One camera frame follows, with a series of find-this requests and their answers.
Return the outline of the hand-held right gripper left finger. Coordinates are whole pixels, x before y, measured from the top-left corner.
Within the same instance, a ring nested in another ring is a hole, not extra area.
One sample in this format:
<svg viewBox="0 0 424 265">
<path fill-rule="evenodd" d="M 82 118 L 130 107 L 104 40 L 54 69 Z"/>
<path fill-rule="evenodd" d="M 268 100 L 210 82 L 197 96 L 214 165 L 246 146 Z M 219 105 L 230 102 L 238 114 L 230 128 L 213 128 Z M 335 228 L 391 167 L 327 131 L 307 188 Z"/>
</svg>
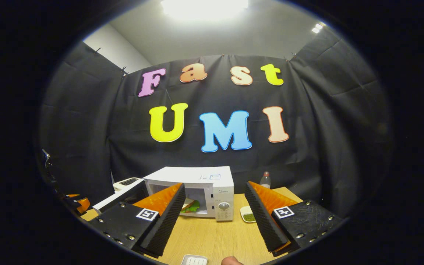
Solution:
<svg viewBox="0 0 424 265">
<path fill-rule="evenodd" d="M 124 248 L 158 258 L 163 255 L 186 199 L 177 183 L 148 195 L 146 183 L 133 183 L 93 206 L 89 224 Z"/>
</svg>

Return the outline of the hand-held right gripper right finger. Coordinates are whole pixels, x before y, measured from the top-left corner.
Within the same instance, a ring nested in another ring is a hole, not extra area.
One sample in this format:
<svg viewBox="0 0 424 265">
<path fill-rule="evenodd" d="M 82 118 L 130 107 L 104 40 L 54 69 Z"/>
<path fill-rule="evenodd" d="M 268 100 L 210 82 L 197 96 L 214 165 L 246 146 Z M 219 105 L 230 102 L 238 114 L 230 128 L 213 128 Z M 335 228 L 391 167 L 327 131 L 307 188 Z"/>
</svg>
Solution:
<svg viewBox="0 0 424 265">
<path fill-rule="evenodd" d="M 252 181 L 246 183 L 245 198 L 267 250 L 275 257 L 314 245 L 343 222 L 313 200 L 297 202 Z"/>
</svg>

